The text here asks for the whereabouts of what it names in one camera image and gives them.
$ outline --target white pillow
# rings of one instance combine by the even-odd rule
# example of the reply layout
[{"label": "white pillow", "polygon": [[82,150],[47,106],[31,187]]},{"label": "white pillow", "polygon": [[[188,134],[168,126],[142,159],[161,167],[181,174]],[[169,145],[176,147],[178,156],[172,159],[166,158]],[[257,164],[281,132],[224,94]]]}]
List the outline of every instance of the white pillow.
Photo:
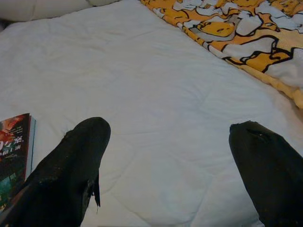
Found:
[{"label": "white pillow", "polygon": [[90,7],[92,5],[87,0],[0,0],[0,18],[30,21],[59,17]]},{"label": "white pillow", "polygon": [[93,6],[104,6],[120,0],[87,0]]}]

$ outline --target cartoon print blanket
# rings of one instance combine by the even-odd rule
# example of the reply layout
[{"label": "cartoon print blanket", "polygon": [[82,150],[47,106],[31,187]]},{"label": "cartoon print blanket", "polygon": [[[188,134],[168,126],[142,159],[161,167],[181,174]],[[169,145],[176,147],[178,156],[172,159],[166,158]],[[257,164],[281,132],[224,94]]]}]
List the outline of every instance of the cartoon print blanket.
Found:
[{"label": "cartoon print blanket", "polygon": [[303,108],[303,0],[141,0],[217,57]]}]

